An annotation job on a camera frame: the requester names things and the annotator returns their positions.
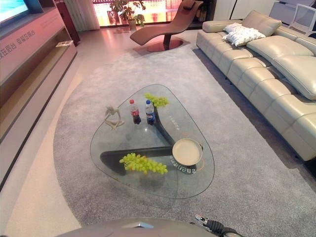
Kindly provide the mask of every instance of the plant pot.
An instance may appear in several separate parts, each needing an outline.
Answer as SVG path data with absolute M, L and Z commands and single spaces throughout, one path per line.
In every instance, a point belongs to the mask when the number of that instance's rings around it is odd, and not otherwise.
M 136 21 L 135 20 L 128 21 L 128 24 L 129 24 L 129 30 L 130 31 L 136 31 Z

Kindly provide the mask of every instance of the lounge chair base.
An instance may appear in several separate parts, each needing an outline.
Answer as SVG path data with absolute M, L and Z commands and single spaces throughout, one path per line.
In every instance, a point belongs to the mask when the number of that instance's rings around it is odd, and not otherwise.
M 149 52 L 163 52 L 170 49 L 177 48 L 183 44 L 182 40 L 179 39 L 173 39 L 170 41 L 169 45 L 166 45 L 162 42 L 154 43 L 147 47 L 147 51 Z

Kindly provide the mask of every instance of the beige leather sofa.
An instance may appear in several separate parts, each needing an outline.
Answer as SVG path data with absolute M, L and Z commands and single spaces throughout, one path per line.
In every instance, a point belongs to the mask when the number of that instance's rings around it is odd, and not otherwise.
M 233 23 L 266 37 L 234 46 L 222 40 Z M 197 46 L 260 111 L 303 160 L 316 158 L 316 39 L 252 11 L 243 21 L 203 23 Z

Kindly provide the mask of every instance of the bottle label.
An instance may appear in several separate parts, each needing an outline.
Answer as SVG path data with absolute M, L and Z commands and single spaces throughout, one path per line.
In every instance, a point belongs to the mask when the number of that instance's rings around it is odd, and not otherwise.
M 154 120 L 154 116 L 155 116 L 154 113 L 150 113 L 150 114 L 146 113 L 147 120 L 149 121 Z
M 136 110 L 136 111 L 131 111 L 130 112 L 133 116 L 138 116 L 139 115 L 139 111 Z

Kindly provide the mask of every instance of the white pillow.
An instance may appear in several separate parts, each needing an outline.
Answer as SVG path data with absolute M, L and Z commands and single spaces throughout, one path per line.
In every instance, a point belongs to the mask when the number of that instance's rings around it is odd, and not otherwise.
M 226 31 L 227 33 L 229 33 L 229 32 L 232 32 L 232 31 L 238 31 L 238 30 L 240 30 L 240 29 L 242 29 L 242 28 L 245 28 L 245 26 L 242 26 L 242 24 L 235 22 L 235 23 L 232 23 L 232 24 L 226 26 L 226 27 L 224 28 L 224 31 Z
M 223 40 L 228 40 L 235 46 L 246 45 L 248 42 L 266 37 L 254 28 L 244 28 L 239 31 L 229 32 L 228 35 L 223 36 Z

